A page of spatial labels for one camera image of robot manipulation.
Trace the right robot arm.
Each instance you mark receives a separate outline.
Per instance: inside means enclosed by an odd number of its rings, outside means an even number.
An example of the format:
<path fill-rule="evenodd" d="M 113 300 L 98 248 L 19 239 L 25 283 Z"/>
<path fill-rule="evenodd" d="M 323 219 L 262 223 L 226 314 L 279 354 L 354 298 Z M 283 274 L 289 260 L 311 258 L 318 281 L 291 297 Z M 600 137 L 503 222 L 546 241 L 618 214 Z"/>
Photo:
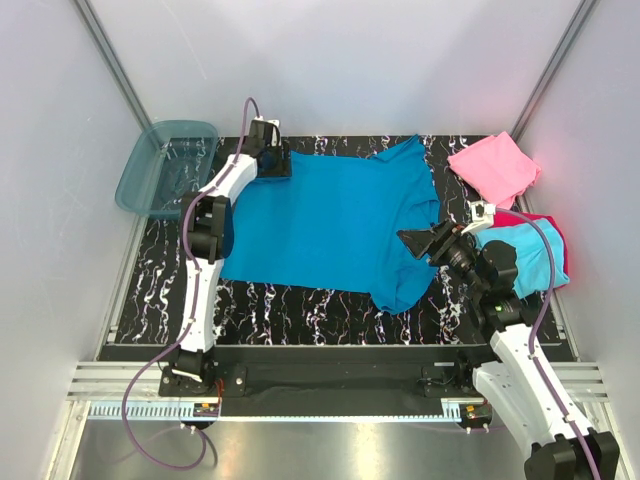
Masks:
<path fill-rule="evenodd" d="M 491 347 L 490 361 L 461 358 L 454 384 L 480 394 L 498 413 L 524 455 L 528 479 L 613 479 L 620 448 L 599 432 L 550 365 L 534 324 L 516 295 L 516 250 L 499 240 L 478 247 L 464 226 L 444 221 L 397 233 L 411 254 L 449 267 L 470 289 L 471 315 Z"/>

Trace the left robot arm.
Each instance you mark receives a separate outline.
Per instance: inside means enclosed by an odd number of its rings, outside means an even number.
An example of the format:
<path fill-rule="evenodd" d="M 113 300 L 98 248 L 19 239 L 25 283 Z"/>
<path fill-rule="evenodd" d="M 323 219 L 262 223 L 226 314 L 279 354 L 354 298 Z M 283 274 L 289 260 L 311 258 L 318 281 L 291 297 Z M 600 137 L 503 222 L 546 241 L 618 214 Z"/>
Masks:
<path fill-rule="evenodd" d="M 291 175 L 290 148 L 282 139 L 280 122 L 257 116 L 213 179 L 183 198 L 186 293 L 167 374 L 179 379 L 193 395 L 208 394 L 216 382 L 214 310 L 220 274 L 234 246 L 234 205 L 254 180 Z"/>

